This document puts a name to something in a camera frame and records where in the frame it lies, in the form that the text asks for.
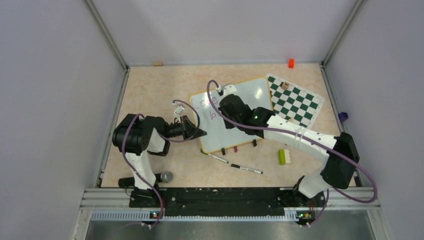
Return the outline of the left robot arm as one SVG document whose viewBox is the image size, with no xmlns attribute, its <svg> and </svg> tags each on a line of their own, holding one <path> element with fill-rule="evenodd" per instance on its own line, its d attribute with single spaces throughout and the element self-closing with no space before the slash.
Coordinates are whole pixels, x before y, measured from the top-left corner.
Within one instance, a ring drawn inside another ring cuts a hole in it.
<svg viewBox="0 0 424 240">
<path fill-rule="evenodd" d="M 207 132 L 197 127 L 184 115 L 180 121 L 167 123 L 162 117 L 127 114 L 112 134 L 112 144 L 122 153 L 133 176 L 121 178 L 120 188 L 132 188 L 129 207 L 160 207 L 161 197 L 158 184 L 165 173 L 154 174 L 149 156 L 165 157 L 171 141 L 176 137 L 183 140 L 206 136 Z"/>
</svg>

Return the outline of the yellow framed whiteboard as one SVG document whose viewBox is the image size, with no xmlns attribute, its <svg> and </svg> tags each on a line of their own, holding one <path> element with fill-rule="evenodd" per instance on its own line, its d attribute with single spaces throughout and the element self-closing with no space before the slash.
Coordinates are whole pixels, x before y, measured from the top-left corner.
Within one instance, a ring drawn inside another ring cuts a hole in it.
<svg viewBox="0 0 424 240">
<path fill-rule="evenodd" d="M 241 81 L 233 86 L 236 89 L 235 94 L 240 96 L 251 109 L 263 107 L 271 110 L 273 108 L 266 77 Z M 227 129 L 224 119 L 212 108 L 205 91 L 192 94 L 189 97 L 189 103 L 200 117 L 200 129 L 207 133 L 199 138 L 203 152 L 214 153 L 260 139 L 258 136 L 248 135 L 236 127 Z"/>
</svg>

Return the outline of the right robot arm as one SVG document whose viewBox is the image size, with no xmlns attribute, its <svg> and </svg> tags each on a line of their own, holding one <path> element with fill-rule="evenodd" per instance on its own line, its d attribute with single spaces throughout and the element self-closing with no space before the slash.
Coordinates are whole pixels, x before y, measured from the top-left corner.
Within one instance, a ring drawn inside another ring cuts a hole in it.
<svg viewBox="0 0 424 240">
<path fill-rule="evenodd" d="M 296 125 L 264 107 L 251 109 L 235 94 L 225 96 L 218 106 L 226 128 L 238 128 L 247 135 L 278 141 L 308 153 L 321 162 L 314 172 L 302 176 L 292 194 L 299 206 L 329 189 L 347 189 L 360 160 L 354 138 L 346 133 L 324 134 Z"/>
</svg>

